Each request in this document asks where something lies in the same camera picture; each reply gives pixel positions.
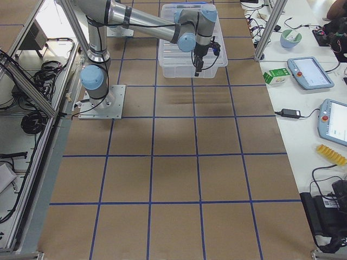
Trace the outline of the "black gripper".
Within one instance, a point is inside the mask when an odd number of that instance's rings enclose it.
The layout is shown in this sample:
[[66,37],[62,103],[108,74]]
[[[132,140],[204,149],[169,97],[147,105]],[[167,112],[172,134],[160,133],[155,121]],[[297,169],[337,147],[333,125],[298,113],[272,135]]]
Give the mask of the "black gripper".
[[212,47],[212,44],[209,43],[208,45],[200,45],[199,43],[196,43],[196,46],[193,50],[193,63],[195,65],[195,77],[198,77],[200,72],[203,69],[203,58],[208,53],[208,50]]

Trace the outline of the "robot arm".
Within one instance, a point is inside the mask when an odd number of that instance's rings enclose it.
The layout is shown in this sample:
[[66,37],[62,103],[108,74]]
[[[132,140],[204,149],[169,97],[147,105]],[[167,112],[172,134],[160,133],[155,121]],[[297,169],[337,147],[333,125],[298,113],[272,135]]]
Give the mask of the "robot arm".
[[204,68],[203,58],[212,49],[220,54],[220,45],[214,41],[213,31],[217,21],[217,10],[206,5],[195,11],[178,10],[173,22],[150,15],[116,1],[78,1],[78,7],[86,15],[89,32],[88,58],[95,64],[107,62],[107,27],[123,27],[139,30],[155,38],[176,44],[182,52],[192,52],[195,75]]

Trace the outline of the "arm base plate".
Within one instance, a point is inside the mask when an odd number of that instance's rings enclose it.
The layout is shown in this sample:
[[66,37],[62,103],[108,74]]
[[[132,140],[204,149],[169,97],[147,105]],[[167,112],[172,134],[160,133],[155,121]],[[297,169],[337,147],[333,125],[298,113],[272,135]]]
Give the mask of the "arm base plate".
[[96,100],[90,99],[89,94],[85,91],[84,98],[88,99],[88,101],[80,105],[78,118],[80,120],[121,119],[125,92],[126,86],[124,84],[111,85],[106,99],[94,108],[100,101],[97,102]]
[[120,38],[120,37],[133,37],[134,31],[132,29],[125,29],[121,26],[107,27],[107,37]]

